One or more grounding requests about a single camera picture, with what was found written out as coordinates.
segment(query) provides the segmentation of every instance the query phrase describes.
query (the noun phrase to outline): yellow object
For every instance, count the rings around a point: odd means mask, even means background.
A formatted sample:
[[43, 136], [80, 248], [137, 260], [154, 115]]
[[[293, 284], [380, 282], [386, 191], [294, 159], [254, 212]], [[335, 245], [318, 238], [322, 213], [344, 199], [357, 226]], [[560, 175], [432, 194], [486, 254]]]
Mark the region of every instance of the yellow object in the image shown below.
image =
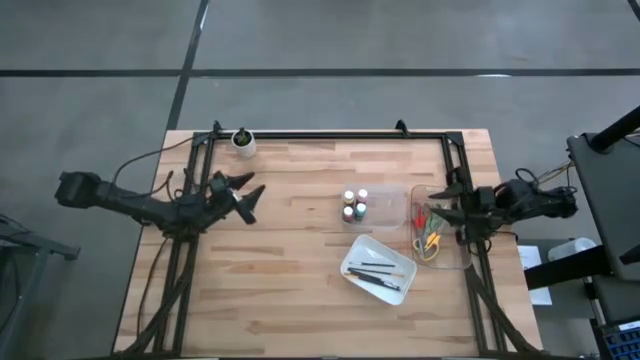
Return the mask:
[[[438, 251], [440, 250], [440, 238], [441, 236], [437, 233], [433, 232], [427, 238], [427, 244], [424, 246], [424, 257], [420, 256], [420, 258], [424, 261], [432, 260], [438, 255]], [[413, 241], [413, 248], [416, 250], [420, 250], [420, 239], [415, 239]]]

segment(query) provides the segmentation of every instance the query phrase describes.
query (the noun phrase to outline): wooden table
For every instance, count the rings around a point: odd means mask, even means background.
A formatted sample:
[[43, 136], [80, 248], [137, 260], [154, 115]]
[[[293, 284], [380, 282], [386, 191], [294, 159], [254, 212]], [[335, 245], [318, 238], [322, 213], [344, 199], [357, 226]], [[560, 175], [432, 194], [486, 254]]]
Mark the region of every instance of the wooden table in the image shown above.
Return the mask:
[[[474, 185], [500, 183], [488, 131], [461, 131]], [[164, 146], [192, 134], [171, 131]], [[154, 187], [173, 170], [171, 188], [180, 188], [188, 154], [189, 143], [163, 153]], [[215, 170], [230, 175], [255, 171], [243, 192], [260, 184], [267, 190], [255, 209], [256, 224], [247, 226], [234, 213], [201, 236], [184, 356], [477, 354], [462, 271], [420, 267], [400, 306], [382, 303], [339, 273], [339, 264], [358, 235], [345, 230], [338, 216], [343, 184], [393, 183], [407, 192], [417, 184], [444, 187], [438, 141], [259, 141], [250, 160], [239, 159], [228, 141], [220, 141], [212, 173]], [[167, 200], [164, 192], [158, 198]], [[399, 230], [370, 235], [408, 255], [408, 226], [409, 221]], [[140, 297], [162, 241], [157, 229], [145, 228], [114, 350], [135, 339]], [[145, 323], [160, 302], [169, 248], [151, 284]], [[489, 257], [502, 308], [526, 339], [541, 348], [512, 236], [496, 236]], [[488, 312], [483, 313], [491, 337]], [[172, 331], [169, 326], [168, 336]]]

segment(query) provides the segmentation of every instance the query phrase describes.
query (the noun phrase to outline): white tray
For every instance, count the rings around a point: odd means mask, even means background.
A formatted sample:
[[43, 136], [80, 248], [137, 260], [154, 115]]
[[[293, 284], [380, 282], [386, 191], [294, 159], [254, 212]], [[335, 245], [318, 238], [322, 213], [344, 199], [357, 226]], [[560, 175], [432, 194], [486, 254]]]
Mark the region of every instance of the white tray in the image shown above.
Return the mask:
[[[350, 264], [350, 262], [394, 264], [395, 267], [362, 266], [353, 265]], [[404, 274], [404, 277], [397, 277], [392, 275], [366, 273], [381, 278], [382, 280], [391, 282], [394, 285], [400, 286], [400, 291], [387, 289], [383, 286], [378, 286], [357, 278], [345, 276], [344, 274], [348, 272], [347, 269], [349, 267]], [[380, 300], [391, 305], [402, 304], [405, 296], [407, 295], [407, 292], [409, 291], [409, 287], [413, 282], [413, 278], [416, 276], [416, 271], [417, 266], [416, 263], [413, 262], [413, 260], [393, 249], [390, 249], [389, 247], [379, 243], [378, 241], [367, 235], [358, 236], [356, 241], [353, 242], [351, 250], [349, 250], [349, 253], [342, 261], [342, 265], [340, 265], [340, 273], [347, 280], [351, 281], [364, 290], [370, 292]]]

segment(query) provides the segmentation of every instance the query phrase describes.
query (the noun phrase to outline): paint bottle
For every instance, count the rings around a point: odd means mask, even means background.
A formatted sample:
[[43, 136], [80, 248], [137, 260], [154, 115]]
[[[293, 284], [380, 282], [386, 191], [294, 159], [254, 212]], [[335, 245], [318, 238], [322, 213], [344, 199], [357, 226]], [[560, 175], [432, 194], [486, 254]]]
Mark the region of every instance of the paint bottle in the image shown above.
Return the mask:
[[358, 204], [356, 205], [356, 211], [355, 211], [355, 219], [356, 221], [362, 221], [362, 219], [364, 218], [364, 215], [367, 213], [367, 205], [366, 204]]
[[353, 191], [345, 191], [344, 194], [342, 194], [342, 201], [344, 202], [344, 206], [353, 206], [356, 201]]
[[369, 193], [367, 192], [367, 190], [365, 189], [358, 190], [358, 195], [356, 195], [356, 204], [366, 204], [367, 196], [369, 196]]
[[342, 220], [345, 222], [353, 222], [353, 208], [351, 206], [345, 206], [342, 209]]

